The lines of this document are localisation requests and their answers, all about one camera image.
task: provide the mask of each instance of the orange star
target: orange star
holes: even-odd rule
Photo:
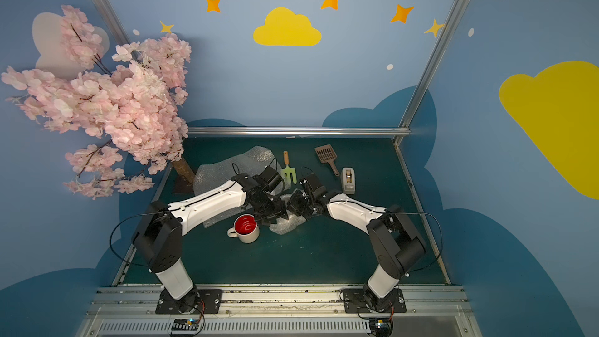
[[[325,0],[325,2],[322,4],[322,7],[320,7],[320,9],[325,9],[325,8],[333,8],[335,11],[337,10],[337,0]]]
[[[391,20],[391,22],[395,22],[395,21],[401,21],[404,24],[406,23],[406,21],[408,21],[408,14],[410,13],[410,11],[414,9],[414,7],[410,7],[410,8],[403,8],[401,5],[397,6],[397,13],[395,14],[395,16],[393,17],[393,19]]]
[[[206,10],[206,12],[221,12],[221,10],[219,9],[219,2],[221,0],[206,0],[206,2],[208,2],[208,9]]]

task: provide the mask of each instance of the vent grille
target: vent grille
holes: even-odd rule
[[[208,333],[370,333],[368,322],[346,320],[208,320],[205,332]]]
[[[100,336],[118,335],[164,335],[169,333],[173,323],[148,319],[105,319],[100,326]]]
[[[171,332],[185,335],[194,331],[173,331],[173,322],[152,319],[104,319],[98,336],[165,336]],[[358,318],[207,318],[203,333],[251,334],[274,333],[370,333],[368,321]]]

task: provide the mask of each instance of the blue wall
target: blue wall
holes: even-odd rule
[[[8,65],[18,71],[35,67],[40,55],[32,39],[32,22],[41,12],[62,15],[61,4],[80,7],[92,24],[107,29],[91,0],[1,0],[2,71]],[[110,231],[123,216],[143,212],[154,190],[97,200],[73,195],[62,184],[74,176],[64,154],[94,138],[82,131],[43,130],[18,107],[4,102],[20,94],[0,84],[4,123],[0,127],[0,334],[29,337],[41,329],[44,336],[72,336],[95,288],[110,284],[118,268],[118,259],[107,252]],[[136,163],[128,161],[125,170],[134,167]],[[130,235],[127,226],[123,236]],[[119,240],[116,246],[125,252],[127,240]]]
[[[417,84],[436,41],[424,32],[433,19],[445,21],[453,0],[339,0],[337,11],[321,9],[324,0],[221,0],[220,13],[207,12],[206,0],[110,2],[131,40],[158,37],[162,21],[190,42],[185,120],[221,119],[247,126],[335,121],[349,126],[329,115],[345,108],[374,109],[391,94]],[[391,23],[398,4],[414,7],[405,24]],[[254,29],[276,7],[306,15],[322,33],[320,43],[289,47],[254,42]],[[390,71],[388,64],[393,64]]]
[[[598,22],[596,0],[472,0],[402,142],[487,337],[599,335],[599,200],[565,181],[498,97],[518,73],[599,66]]]

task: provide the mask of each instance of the white robot arm segment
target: white robot arm segment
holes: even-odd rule
[[[381,217],[385,212],[384,207],[375,207],[339,194],[331,198],[326,205],[329,215],[335,220],[345,221],[350,225],[368,234],[366,225],[372,220]]]
[[[245,202],[246,193],[243,187],[229,180],[204,194],[171,203],[168,205],[168,210],[173,216],[183,219],[181,225],[185,236],[202,222],[228,209],[243,206]]]

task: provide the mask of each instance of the metal base platform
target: metal base platform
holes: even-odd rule
[[[197,285],[222,290],[217,314],[205,315],[198,335],[289,335],[318,333],[369,333],[368,320],[346,314],[342,288],[362,285]],[[408,319],[449,320],[446,336],[481,337],[468,298],[460,286],[409,285],[400,287],[407,312],[395,314],[396,335]],[[198,315],[157,315],[161,286],[99,288],[77,337],[90,336],[193,336],[199,331]],[[186,328],[183,320],[192,317]],[[389,317],[368,314],[362,317]]]

